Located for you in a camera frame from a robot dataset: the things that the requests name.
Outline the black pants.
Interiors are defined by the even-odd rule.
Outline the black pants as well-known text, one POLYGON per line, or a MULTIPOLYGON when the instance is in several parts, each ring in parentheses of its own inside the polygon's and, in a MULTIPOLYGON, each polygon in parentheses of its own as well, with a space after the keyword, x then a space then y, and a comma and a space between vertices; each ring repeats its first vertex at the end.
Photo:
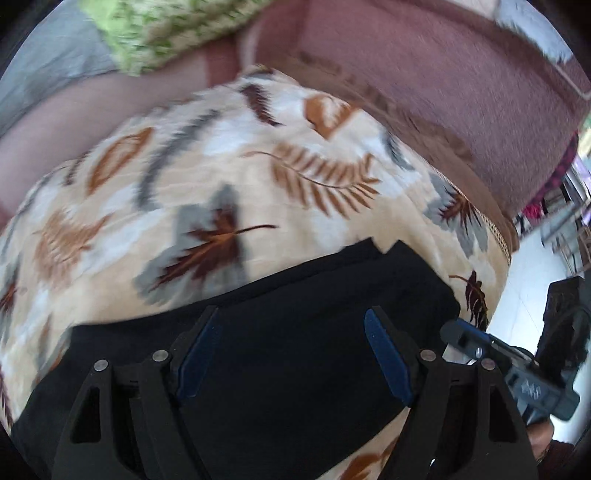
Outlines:
POLYGON ((204 310, 221 338, 180 416, 207 479, 315 479, 366 445, 403 409, 365 333, 382 308, 417 347, 444 351, 459 316, 451 287, 409 246, 370 240, 165 313, 74 328, 58 366, 12 430, 27 463, 52 476, 62 430, 96 361, 137 363, 168 349, 204 310))

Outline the leaf pattern fleece blanket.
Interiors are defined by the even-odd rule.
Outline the leaf pattern fleece blanket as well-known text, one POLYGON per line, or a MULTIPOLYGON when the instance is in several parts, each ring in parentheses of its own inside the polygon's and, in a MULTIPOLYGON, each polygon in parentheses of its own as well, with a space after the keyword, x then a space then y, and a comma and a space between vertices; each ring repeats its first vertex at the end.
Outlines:
POLYGON ((33 393, 80 325, 160 314, 370 239, 403 241, 486 329, 518 246, 465 142, 325 65, 283 62, 129 119, 1 230, 1 419, 47 478, 33 393))

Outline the pink sofa backrest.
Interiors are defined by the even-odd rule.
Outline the pink sofa backrest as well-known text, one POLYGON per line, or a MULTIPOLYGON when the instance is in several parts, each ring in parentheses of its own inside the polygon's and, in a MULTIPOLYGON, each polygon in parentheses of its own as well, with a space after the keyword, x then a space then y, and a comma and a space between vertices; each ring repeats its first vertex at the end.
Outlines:
POLYGON ((448 1, 280 1, 255 23, 139 76, 77 80, 1 136, 1 216, 59 163, 125 119, 304 56, 450 129, 501 208, 517 213, 550 176, 590 104, 527 42, 448 1))

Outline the grey quilted pillow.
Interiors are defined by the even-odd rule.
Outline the grey quilted pillow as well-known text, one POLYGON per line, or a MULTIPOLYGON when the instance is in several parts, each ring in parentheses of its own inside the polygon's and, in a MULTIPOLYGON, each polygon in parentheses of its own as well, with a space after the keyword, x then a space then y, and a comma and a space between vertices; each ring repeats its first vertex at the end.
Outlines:
POLYGON ((78 3, 60 2, 27 32, 1 74, 1 132, 67 85, 115 69, 97 27, 78 3))

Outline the green patterned folded quilt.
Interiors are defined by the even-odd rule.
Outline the green patterned folded quilt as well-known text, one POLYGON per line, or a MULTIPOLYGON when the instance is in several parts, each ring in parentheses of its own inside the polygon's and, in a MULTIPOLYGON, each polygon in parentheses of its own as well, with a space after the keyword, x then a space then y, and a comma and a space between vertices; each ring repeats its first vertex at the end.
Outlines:
POLYGON ((270 0, 80 1, 117 69, 139 76, 179 55, 238 31, 270 0))

